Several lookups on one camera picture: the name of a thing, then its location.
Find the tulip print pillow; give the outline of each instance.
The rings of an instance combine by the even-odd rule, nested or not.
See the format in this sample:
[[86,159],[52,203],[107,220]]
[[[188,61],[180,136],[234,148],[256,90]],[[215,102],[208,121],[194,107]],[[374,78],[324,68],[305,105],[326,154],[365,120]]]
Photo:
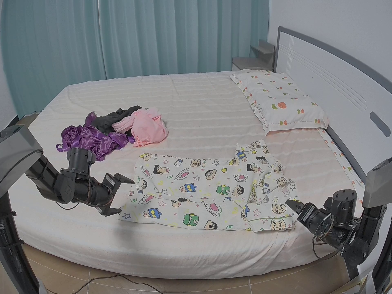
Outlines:
[[328,127],[324,110],[287,74],[244,70],[230,78],[247,97],[265,134],[272,130]]

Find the pile of clothes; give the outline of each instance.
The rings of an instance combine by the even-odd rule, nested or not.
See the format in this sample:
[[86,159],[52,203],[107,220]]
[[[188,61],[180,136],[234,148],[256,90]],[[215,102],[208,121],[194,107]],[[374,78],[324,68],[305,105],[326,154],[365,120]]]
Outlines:
[[169,133],[157,108],[143,109],[133,106],[128,110],[119,109],[106,116],[95,112],[87,115],[85,124],[71,125],[61,132],[60,152],[73,147],[91,150],[97,161],[103,161],[113,150],[125,147],[128,142],[135,147],[159,143]]

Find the purple satin garment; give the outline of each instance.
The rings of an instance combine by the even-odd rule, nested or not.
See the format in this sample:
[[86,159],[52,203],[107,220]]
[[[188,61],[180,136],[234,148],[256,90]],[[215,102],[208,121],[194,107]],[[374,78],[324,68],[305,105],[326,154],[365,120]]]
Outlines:
[[123,133],[112,132],[106,136],[96,127],[90,125],[95,118],[95,112],[91,112],[87,115],[83,126],[71,125],[64,129],[61,132],[63,143],[57,144],[56,149],[60,152],[68,151],[73,147],[88,149],[95,153],[97,161],[103,161],[105,156],[113,150],[125,147],[128,142],[135,142],[133,136]]

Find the wall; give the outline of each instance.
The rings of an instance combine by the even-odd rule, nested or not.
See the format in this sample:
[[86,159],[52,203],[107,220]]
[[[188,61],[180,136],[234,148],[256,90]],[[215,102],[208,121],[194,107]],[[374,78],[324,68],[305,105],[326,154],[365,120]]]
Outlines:
[[[268,42],[276,45],[284,26],[334,46],[392,80],[392,0],[270,0]],[[359,266],[375,264],[389,228],[390,204],[380,230],[380,242]]]
[[[2,3],[3,0],[0,0],[0,14]],[[17,111],[8,88],[7,78],[3,69],[3,57],[0,52],[0,130],[7,127],[16,115]]]

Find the black garment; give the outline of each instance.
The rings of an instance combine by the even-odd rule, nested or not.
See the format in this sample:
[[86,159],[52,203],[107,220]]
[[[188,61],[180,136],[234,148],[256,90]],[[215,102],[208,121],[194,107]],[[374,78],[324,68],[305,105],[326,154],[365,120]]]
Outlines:
[[102,133],[108,135],[109,133],[115,131],[112,128],[112,124],[121,121],[126,116],[130,116],[132,113],[134,113],[136,110],[139,110],[139,109],[141,109],[141,107],[138,105],[130,107],[128,110],[123,110],[120,108],[116,112],[111,112],[106,116],[97,116],[91,122],[91,125],[95,126]]

